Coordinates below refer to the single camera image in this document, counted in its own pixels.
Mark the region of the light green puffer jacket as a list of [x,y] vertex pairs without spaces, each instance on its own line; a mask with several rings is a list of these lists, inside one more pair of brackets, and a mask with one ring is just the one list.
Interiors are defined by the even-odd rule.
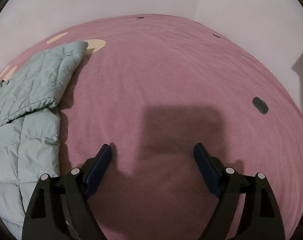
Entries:
[[41,51],[0,83],[0,219],[17,239],[38,179],[60,174],[57,107],[87,47]]

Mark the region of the pink spotted bed blanket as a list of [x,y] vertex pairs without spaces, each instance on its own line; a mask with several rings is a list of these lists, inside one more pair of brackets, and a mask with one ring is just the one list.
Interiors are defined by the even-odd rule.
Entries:
[[254,56],[194,21],[131,15],[83,23],[29,48],[87,41],[59,103],[60,171],[103,144],[113,158],[91,210],[108,239],[197,239],[218,202],[195,144],[240,174],[266,175],[286,239],[303,214],[303,113]]

